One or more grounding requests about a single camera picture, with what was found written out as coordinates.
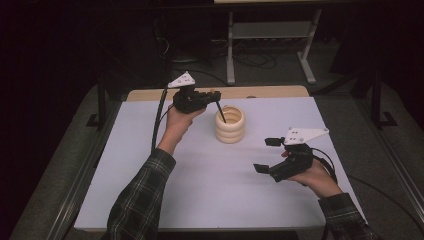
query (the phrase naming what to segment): gray carpet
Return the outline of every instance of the gray carpet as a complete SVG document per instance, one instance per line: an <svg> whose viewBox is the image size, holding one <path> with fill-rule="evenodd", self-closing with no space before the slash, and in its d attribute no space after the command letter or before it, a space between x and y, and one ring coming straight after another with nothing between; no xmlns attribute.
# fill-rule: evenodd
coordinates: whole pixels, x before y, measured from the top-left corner
<svg viewBox="0 0 424 240"><path fill-rule="evenodd" d="M296 51L300 49L301 43L284 44L287 45L277 50L272 45L262 45L261 49L268 51L266 54L262 52L261 55L249 54L240 48L238 57L240 61L235 62L236 86L304 85L311 92L321 89L340 77L328 73L338 48L337 43L315 43L313 45L308 58L318 81L313 86L306 83L295 55ZM260 68L247 66L247 63L264 64ZM190 64L175 64L174 68L195 70L190 73L196 79L197 87L225 85L221 82L226 79L225 58L223 57L211 62L196 61ZM175 76L178 76L179 73L180 71L174 71ZM424 162L423 131L405 111L397 94L383 85L382 111L390 112L399 126L385 127L383 131L376 132L375 127L369 121L369 97L362 100L351 98L348 92L352 84L354 82L341 86L327 96L319 96L315 99L324 122L331 129L330 136L346 173L354 177L350 179L350 182L364 214L372 228L386 240L423 239L417 226L404 210L387 196L355 179L358 178L375 186L401 204L420 222L380 137L383 135L387 138L391 147L402 159L402 163L418 189L424 189L424 176L421 173L421 166ZM22 215L12 239L47 239L53 225L58 222L56 217L63 214L61 212L62 205L68 203L66 199L70 188L79 176L78 172L83 164L82 161L86 160L86 156L90 154L90 148L93 148L93 142L97 143L96 139L99 138L100 133L95 128L85 126L91 114L97 113L96 96L97 91L93 89L81 103L45 176L40 181L39 187ZM88 172L86 176L89 177L92 174L93 172ZM84 192L86 186L81 186L81 189ZM82 201L83 194L75 199ZM72 218L76 216L76 210L80 203L74 203L75 208L68 208L74 211L71 214ZM101 236L99 233L87 233L73 229L72 224L61 226L59 232L55 238L50 239L99 239ZM299 239L309 240L320 239L322 231L321 229L301 230L297 233Z"/></svg>

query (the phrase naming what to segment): white triangular marker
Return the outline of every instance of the white triangular marker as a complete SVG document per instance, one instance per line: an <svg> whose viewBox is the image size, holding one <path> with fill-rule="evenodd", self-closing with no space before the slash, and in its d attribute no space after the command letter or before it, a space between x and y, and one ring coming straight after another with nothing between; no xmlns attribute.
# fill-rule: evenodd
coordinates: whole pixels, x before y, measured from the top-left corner
<svg viewBox="0 0 424 240"><path fill-rule="evenodd" d="M314 138L328 134L328 128L315 129L315 128L290 128L284 140L285 145L295 145L306 143Z"/></svg>
<svg viewBox="0 0 424 240"><path fill-rule="evenodd" d="M190 76L188 72L185 72L183 75L179 76L174 81L168 83L168 88L183 87L188 85L194 85L196 81Z"/></svg>

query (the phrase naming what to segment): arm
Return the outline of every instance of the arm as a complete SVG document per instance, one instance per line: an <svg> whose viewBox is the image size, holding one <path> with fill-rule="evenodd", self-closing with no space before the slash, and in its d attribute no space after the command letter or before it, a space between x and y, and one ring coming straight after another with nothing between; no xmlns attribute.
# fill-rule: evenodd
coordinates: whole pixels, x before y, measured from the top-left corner
<svg viewBox="0 0 424 240"><path fill-rule="evenodd" d="M334 239L379 239L366 224L348 193L343 193L325 168L315 160L312 167L289 180L308 186L319 198L327 226Z"/></svg>
<svg viewBox="0 0 424 240"><path fill-rule="evenodd" d="M170 108L157 148L114 203L102 239L156 239L166 181L175 166L177 144L205 109L184 114Z"/></svg>

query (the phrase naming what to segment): wire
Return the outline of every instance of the wire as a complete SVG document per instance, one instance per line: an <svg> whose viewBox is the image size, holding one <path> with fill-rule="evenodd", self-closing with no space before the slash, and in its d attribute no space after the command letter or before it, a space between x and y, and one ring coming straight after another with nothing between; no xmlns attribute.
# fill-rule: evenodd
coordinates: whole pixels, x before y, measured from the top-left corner
<svg viewBox="0 0 424 240"><path fill-rule="evenodd" d="M318 151L318 152L320 152L320 153L322 153L322 154L324 154L327 158L328 158L328 160L330 161L330 163L331 163L331 167L334 169L334 171L336 171L336 168L334 167L334 163L333 163L333 160L331 160L331 158L325 153L325 152L323 152L323 151L321 151L321 150L319 150L318 148L311 148L312 150L315 150L315 151Z"/></svg>
<svg viewBox="0 0 424 240"><path fill-rule="evenodd" d="M160 101L159 101L158 111L156 113L155 125L153 127L151 152L153 152L156 149L156 138L157 138L157 135L158 135L158 129L159 129L160 121L162 119L160 115L162 113L163 104L165 103L165 98L166 98L167 93L168 93L168 85L166 85L165 88L163 89L162 96L161 96Z"/></svg>
<svg viewBox="0 0 424 240"><path fill-rule="evenodd" d="M168 108L168 110L166 110L166 112L163 113L162 117L160 118L159 122L162 122L163 117L165 117L166 114L168 114L169 110L171 110L171 108L173 108L174 105L171 105L170 108Z"/></svg>
<svg viewBox="0 0 424 240"><path fill-rule="evenodd" d="M414 216L412 216L412 214L404 207L402 206L399 202L397 202L396 200L394 200L392 197L390 197L388 194L386 194L385 192L381 191L380 189L378 189L377 187L371 185L370 183L367 183L357 177L354 177L352 175L347 174L347 176L355 181L358 181L362 184L364 184L365 186L368 186L369 188L373 189L374 191L380 193L381 195L383 195L384 197L386 197L388 200L390 200L392 203L394 203L396 206L398 206L400 209L402 209L406 215L408 215L408 217L411 218L411 220L414 222L414 224L417 226L418 230L420 231L421 235L424 238L424 229L421 227L420 223L415 219Z"/></svg>

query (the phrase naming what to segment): dark background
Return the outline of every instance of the dark background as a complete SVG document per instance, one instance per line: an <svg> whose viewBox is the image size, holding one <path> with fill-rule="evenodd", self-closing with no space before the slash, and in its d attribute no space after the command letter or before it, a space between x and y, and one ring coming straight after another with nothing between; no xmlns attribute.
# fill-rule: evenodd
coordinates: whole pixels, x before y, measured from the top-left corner
<svg viewBox="0 0 424 240"><path fill-rule="evenodd" d="M134 88L158 88L169 78L169 56L160 56L154 31L171 41L171 53L183 49L206 60L209 40L226 37L226 14L173 13L158 24L150 20L156 13L81 11L96 4L1 3L1 239L10 236L80 102L101 76L116 98ZM424 19L418 4L354 9L324 9L315 40L343 40L332 70L347 74L371 57L424 128Z"/></svg>

